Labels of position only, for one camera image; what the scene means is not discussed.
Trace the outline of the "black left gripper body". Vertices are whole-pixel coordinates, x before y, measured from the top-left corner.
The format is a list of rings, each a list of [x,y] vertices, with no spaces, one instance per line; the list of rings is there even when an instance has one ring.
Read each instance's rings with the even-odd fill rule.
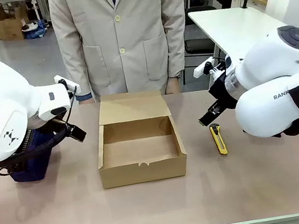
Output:
[[[62,119],[51,119],[52,122],[52,129],[54,133],[60,133],[61,131],[66,131],[69,132],[70,131],[70,127],[69,124],[67,123],[67,121],[64,121]]]

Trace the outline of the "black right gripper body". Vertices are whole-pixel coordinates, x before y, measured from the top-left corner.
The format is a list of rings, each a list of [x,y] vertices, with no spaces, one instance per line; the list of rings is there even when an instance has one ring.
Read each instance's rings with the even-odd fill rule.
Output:
[[[237,99],[232,97],[225,87],[226,73],[222,73],[214,80],[213,85],[209,89],[209,93],[216,98],[216,102],[211,106],[211,112],[224,112],[225,109],[235,109]]]

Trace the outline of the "person's left hand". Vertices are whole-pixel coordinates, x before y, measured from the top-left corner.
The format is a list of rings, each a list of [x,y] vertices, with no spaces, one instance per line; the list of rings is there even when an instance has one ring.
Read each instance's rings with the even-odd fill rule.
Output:
[[[179,77],[170,77],[166,84],[165,94],[179,94],[181,93]]]

